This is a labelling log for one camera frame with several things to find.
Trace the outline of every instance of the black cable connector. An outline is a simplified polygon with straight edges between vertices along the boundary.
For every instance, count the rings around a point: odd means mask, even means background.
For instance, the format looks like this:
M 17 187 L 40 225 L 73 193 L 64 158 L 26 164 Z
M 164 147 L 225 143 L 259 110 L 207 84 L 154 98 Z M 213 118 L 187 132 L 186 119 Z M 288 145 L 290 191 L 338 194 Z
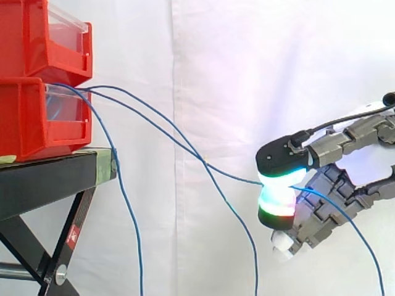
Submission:
M 312 129 L 305 129 L 298 131 L 291 136 L 291 144 L 294 147 L 301 147 L 303 142 L 306 142 L 313 135 Z

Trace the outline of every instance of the glowing cylinder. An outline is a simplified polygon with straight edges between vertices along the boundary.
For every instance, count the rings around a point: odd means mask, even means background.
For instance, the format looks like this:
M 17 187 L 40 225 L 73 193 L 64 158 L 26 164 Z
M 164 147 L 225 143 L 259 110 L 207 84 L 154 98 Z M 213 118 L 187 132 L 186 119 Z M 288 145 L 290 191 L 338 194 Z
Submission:
M 258 218 L 263 225 L 277 230 L 292 228 L 296 193 L 290 186 L 300 183 L 305 175 L 305 168 L 275 178 L 259 174 L 264 186 L 258 201 Z

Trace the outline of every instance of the green tape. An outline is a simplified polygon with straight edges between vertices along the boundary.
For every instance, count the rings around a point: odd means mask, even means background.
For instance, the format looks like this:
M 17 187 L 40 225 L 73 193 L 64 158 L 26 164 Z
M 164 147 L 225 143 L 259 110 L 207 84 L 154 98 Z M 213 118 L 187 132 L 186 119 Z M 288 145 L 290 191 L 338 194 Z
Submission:
M 6 155 L 6 156 L 0 156 L 0 165 L 3 165 L 5 163 L 13 163 L 17 159 L 16 155 Z
M 97 149 L 96 159 L 96 185 L 107 182 L 111 179 L 111 150 Z

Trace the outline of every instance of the black cable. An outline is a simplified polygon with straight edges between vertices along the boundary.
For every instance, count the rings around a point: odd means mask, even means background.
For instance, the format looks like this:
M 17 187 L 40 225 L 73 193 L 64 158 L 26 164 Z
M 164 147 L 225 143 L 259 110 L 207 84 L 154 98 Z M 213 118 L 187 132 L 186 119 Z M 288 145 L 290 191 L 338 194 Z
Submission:
M 392 104 L 392 105 L 389 105 L 389 106 L 386 106 L 386 107 L 383 107 L 383 108 L 380 108 L 380 109 L 376 109 L 376 110 L 373 110 L 373 111 L 359 113 L 359 114 L 355 114 L 355 115 L 351 115 L 351 116 L 338 118 L 338 119 L 335 119 L 335 120 L 332 120 L 332 121 L 328 121 L 326 123 L 323 123 L 322 125 L 316 126 L 315 128 L 308 129 L 307 131 L 309 133 L 311 133 L 310 135 L 313 135 L 317 131 L 322 130 L 324 128 L 327 128 L 329 126 L 337 125 L 338 123 L 342 123 L 342 122 L 345 122 L 345 121 L 354 120 L 354 119 L 358 119 L 358 118 L 362 118 L 362 117 L 366 117 L 366 116 L 376 115 L 376 114 L 379 114 L 381 112 L 387 111 L 387 110 L 389 110 L 391 108 L 395 108 L 395 104 Z

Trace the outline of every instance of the red warning label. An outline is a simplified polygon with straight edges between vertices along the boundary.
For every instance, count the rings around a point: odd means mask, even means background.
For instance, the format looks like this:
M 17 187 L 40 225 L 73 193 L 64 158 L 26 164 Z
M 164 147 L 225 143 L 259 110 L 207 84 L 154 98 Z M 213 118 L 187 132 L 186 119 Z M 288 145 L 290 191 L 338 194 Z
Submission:
M 74 250 L 79 236 L 80 236 L 80 228 L 76 227 L 73 224 L 66 238 L 66 244 L 70 247 L 70 249 Z

